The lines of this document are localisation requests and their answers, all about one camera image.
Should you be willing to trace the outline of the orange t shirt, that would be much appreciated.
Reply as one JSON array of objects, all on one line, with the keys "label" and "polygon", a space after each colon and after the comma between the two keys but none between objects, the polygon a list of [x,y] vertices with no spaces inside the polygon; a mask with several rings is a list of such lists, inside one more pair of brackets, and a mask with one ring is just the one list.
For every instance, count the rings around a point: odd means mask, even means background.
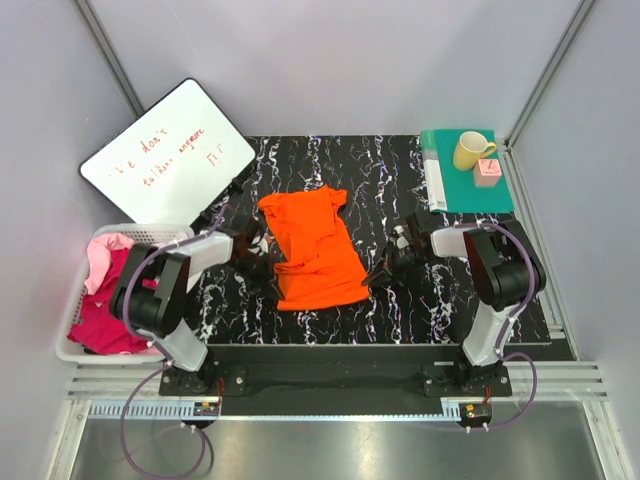
[{"label": "orange t shirt", "polygon": [[363,301],[367,272],[339,211],[347,191],[273,193],[258,202],[285,260],[275,265],[280,311],[321,310]]}]

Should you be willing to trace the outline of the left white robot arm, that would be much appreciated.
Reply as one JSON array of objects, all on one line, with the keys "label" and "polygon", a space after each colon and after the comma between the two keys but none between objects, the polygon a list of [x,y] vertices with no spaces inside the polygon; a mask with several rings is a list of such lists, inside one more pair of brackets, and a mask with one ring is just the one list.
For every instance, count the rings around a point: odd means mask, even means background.
[{"label": "left white robot arm", "polygon": [[129,333],[150,341],[183,370],[181,384],[196,396],[214,388],[216,372],[205,365],[208,348],[184,320],[188,284],[191,277],[216,266],[234,269],[253,294],[273,301],[283,298],[266,228],[242,216],[229,227],[211,228],[162,247],[134,244],[109,303],[110,314]]}]

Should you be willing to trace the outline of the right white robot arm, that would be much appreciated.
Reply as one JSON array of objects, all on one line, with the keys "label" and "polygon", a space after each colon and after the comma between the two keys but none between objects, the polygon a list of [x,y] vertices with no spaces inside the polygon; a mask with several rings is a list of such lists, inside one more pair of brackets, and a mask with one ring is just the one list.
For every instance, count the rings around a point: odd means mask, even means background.
[{"label": "right white robot arm", "polygon": [[459,347],[452,381],[476,396],[500,377],[504,347],[515,321],[546,286],[546,272],[521,223],[458,223],[437,227],[413,213],[387,237],[381,257],[362,281],[378,287],[404,281],[409,272],[444,258],[468,261],[479,305]]}]

